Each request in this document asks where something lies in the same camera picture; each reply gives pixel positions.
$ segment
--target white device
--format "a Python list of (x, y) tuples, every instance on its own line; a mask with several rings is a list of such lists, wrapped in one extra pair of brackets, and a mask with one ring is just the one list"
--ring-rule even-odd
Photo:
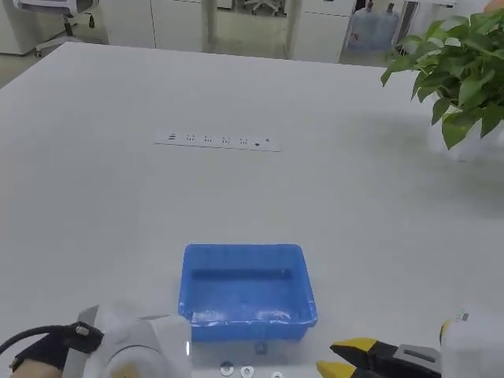
[(442, 378), (504, 376), (504, 317), (465, 308), (445, 323), (441, 342)]
[(91, 355), (69, 351), (63, 378), (190, 378), (191, 325), (178, 315), (138, 316), (134, 307), (97, 306), (79, 316), (100, 329)]

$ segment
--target electrical socket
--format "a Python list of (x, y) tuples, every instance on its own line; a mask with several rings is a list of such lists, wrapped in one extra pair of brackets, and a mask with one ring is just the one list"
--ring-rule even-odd
[(280, 144), (271, 138), (211, 136), (170, 132), (154, 142), (175, 146), (227, 148), (234, 150), (257, 150), (280, 152)]

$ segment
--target blue tray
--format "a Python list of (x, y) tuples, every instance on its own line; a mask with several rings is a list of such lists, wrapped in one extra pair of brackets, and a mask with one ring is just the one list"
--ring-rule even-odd
[(179, 315), (193, 341), (301, 339), (317, 323), (301, 248), (188, 245)]

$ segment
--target white wall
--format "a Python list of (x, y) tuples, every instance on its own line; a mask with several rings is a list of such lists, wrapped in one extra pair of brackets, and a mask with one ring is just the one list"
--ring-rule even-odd
[(454, 7), (454, 12), (461, 16), (469, 16), (474, 13), (483, 12), (484, 7), (490, 0), (458, 0)]

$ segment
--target white drawer cabinet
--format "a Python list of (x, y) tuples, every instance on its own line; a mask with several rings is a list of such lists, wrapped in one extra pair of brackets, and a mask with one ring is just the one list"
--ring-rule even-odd
[(217, 8), (231, 9), (233, 7), (233, 0), (217, 0)]
[(354, 0), (302, 0), (301, 11), (331, 14), (332, 16), (349, 16), (354, 10), (354, 3)]
[(156, 48), (202, 51), (202, 3), (152, 0)]
[(101, 0), (109, 44), (154, 48), (150, 0)]
[(292, 57), (296, 61), (337, 63), (349, 21), (349, 17), (301, 13)]

